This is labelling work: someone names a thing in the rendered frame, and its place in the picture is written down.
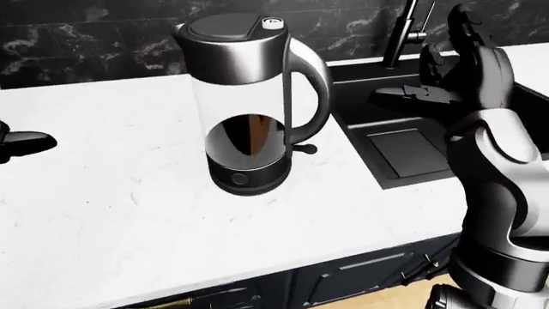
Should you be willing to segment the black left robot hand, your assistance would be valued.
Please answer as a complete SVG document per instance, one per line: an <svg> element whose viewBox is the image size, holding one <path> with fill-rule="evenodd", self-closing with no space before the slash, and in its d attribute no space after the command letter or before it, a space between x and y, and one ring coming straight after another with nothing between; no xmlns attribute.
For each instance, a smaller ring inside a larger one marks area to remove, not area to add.
<svg viewBox="0 0 549 309"><path fill-rule="evenodd" d="M38 154L57 146L57 140L37 131L11 131L0 120L0 164L6 164L12 157Z"/></svg>

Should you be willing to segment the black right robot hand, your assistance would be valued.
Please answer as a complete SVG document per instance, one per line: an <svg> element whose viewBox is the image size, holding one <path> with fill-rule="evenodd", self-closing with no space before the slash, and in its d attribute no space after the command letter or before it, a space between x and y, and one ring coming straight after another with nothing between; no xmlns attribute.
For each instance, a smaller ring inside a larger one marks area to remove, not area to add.
<svg viewBox="0 0 549 309"><path fill-rule="evenodd" d="M459 55L458 63L445 74L445 62L434 45L424 45L419 55L419 87L380 88L371 94L379 102L435 102L449 104L472 100L492 88L488 74L499 71L498 53L482 20L465 4L457 4L447 18L449 40Z"/></svg>

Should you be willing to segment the dark grey kettle lid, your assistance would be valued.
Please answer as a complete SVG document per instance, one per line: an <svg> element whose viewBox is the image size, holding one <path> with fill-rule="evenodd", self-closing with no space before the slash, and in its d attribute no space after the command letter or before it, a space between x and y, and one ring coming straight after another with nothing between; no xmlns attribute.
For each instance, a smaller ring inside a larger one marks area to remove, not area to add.
<svg viewBox="0 0 549 309"><path fill-rule="evenodd" d="M211 15L192 22L189 30L194 35L213 40L246 40L258 23L255 13Z"/></svg>

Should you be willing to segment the dark metal sink faucet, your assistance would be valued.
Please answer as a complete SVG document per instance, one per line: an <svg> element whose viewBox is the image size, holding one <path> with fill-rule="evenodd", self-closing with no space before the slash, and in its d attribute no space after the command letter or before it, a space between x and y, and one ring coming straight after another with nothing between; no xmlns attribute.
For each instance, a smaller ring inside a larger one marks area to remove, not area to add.
<svg viewBox="0 0 549 309"><path fill-rule="evenodd" d="M407 0L402 14L396 19L395 26L393 27L389 38L389 43L383 55L382 65L385 69L392 70L395 68L406 44L417 45L423 43L427 36L425 26L431 16L431 12L435 7L436 0L431 0L431 6L426 13L425 19L423 20L422 28L420 30L413 31L413 15L418 1L419 0Z"/></svg>

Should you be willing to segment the grey square sink drain cover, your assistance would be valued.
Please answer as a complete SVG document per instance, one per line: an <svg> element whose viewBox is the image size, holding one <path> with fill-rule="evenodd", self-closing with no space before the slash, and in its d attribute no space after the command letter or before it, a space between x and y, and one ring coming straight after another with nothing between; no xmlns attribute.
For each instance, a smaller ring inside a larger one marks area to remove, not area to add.
<svg viewBox="0 0 549 309"><path fill-rule="evenodd" d="M445 156L418 130L368 136L400 179L449 170Z"/></svg>

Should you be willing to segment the dark cabinet door front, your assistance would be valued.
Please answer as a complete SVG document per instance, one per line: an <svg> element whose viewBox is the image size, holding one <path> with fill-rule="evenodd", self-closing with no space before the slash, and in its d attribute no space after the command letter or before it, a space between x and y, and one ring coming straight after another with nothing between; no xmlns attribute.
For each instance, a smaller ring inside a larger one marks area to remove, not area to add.
<svg viewBox="0 0 549 309"><path fill-rule="evenodd" d="M292 280L293 272L286 270L115 309L161 309L158 306L187 297L194 298L191 305L164 309L288 309Z"/></svg>

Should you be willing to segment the dark cabinet drawer front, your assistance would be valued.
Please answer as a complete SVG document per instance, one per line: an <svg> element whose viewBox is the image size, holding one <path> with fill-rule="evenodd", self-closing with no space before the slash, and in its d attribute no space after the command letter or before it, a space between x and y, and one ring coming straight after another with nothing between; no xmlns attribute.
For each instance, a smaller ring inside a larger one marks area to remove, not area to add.
<svg viewBox="0 0 549 309"><path fill-rule="evenodd" d="M288 308L304 309L399 286L400 273L416 267L423 254L436 259L439 265L413 282L442 275L458 241L459 234L453 233L302 267L294 274Z"/></svg>

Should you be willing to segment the black inset kitchen sink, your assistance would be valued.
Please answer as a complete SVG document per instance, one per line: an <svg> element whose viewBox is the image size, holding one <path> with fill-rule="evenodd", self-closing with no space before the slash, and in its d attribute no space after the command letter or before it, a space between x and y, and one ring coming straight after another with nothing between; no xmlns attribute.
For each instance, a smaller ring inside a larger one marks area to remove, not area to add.
<svg viewBox="0 0 549 309"><path fill-rule="evenodd" d="M380 88L419 87L419 60L400 61L392 70L379 63L352 64L331 69L335 78L334 116L347 138L385 190L454 176L449 170L400 179L368 136L418 130L446 158L445 131L472 110L470 100L451 102L379 102L371 94Z"/></svg>

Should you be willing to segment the glass and steel electric kettle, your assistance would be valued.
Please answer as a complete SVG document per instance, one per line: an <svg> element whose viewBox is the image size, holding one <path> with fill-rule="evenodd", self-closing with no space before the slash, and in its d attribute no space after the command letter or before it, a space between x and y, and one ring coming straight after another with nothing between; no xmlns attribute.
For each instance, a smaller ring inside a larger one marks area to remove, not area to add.
<svg viewBox="0 0 549 309"><path fill-rule="evenodd" d="M255 196L281 185L298 144L327 123L332 80L326 63L285 26L258 23L246 40L213 40L172 27L184 55L202 127L208 170L222 190ZM317 93L317 109L293 125L292 74L303 74Z"/></svg>

